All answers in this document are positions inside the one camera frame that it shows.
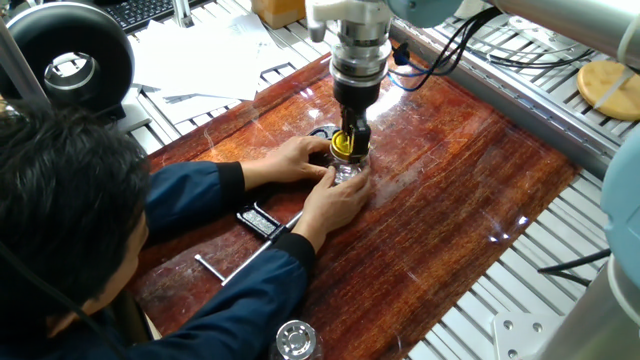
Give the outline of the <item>person's left hand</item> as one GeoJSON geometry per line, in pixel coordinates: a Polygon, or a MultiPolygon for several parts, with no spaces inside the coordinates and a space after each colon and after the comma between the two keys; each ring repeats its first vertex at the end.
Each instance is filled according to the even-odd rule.
{"type": "Polygon", "coordinates": [[[241,161],[244,189],[253,190],[267,183],[291,183],[304,179],[320,180],[328,169],[309,162],[314,153],[329,150],[330,142],[314,136],[295,136],[264,158],[241,161]]]}

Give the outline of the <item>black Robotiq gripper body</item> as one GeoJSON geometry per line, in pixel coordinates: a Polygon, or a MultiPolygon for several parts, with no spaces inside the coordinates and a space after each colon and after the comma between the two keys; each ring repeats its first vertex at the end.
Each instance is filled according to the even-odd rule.
{"type": "Polygon", "coordinates": [[[340,81],[335,81],[333,94],[336,101],[342,106],[356,112],[365,112],[374,104],[380,93],[380,83],[357,87],[340,81]]]}

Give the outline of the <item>person's right hand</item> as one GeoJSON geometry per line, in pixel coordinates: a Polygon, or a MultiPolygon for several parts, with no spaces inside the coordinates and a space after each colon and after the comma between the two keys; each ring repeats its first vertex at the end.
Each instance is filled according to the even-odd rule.
{"type": "Polygon", "coordinates": [[[328,234],[350,223],[371,194],[371,169],[362,170],[335,185],[337,170],[329,167],[305,200],[303,211],[292,232],[307,239],[318,253],[328,234]]]}

